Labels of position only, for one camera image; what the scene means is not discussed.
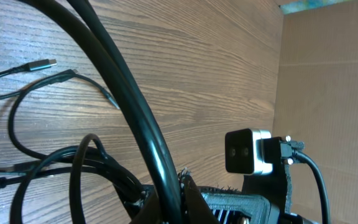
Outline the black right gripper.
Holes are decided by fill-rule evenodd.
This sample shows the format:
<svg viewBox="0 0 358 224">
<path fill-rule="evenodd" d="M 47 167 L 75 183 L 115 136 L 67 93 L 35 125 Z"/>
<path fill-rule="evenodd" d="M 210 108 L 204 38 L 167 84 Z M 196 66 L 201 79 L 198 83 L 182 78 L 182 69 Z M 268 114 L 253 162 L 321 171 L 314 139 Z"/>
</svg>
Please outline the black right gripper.
<svg viewBox="0 0 358 224">
<path fill-rule="evenodd" d="M 226 162 L 228 172 L 242 174 L 241 190 L 199 186 L 198 190 L 215 223 L 313 223 L 291 210 L 291 177 L 287 164 Z"/>
</svg>

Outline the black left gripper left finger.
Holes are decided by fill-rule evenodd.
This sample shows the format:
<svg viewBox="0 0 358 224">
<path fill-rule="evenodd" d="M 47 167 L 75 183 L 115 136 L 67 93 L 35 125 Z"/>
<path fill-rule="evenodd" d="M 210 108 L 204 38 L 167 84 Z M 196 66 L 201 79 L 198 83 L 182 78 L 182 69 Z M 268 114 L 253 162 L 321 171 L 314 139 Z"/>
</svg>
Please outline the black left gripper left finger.
<svg viewBox="0 0 358 224">
<path fill-rule="evenodd" d="M 131 224 L 163 224 L 165 219 L 155 190 L 149 191 L 144 199 L 132 204 L 134 215 Z"/>
</svg>

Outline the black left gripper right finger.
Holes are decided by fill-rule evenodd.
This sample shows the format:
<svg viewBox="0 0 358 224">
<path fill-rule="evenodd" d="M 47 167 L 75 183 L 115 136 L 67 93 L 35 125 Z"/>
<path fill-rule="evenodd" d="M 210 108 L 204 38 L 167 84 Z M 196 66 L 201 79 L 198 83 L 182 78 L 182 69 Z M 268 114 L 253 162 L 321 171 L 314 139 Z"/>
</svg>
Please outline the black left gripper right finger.
<svg viewBox="0 0 358 224">
<path fill-rule="evenodd" d="M 183 222 L 188 224 L 218 224 L 217 218 L 208 207 L 191 175 L 182 175 L 180 183 Z"/>
</svg>

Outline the brown cardboard back panel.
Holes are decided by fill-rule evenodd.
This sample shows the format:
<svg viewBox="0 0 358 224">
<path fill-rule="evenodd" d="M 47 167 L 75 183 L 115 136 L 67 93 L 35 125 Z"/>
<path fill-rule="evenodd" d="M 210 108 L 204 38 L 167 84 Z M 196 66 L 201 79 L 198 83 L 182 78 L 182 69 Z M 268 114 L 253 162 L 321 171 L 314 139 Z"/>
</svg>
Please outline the brown cardboard back panel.
<svg viewBox="0 0 358 224">
<path fill-rule="evenodd" d="M 284 17 L 274 135 L 305 143 L 333 223 L 358 223 L 358 1 Z"/>
</svg>

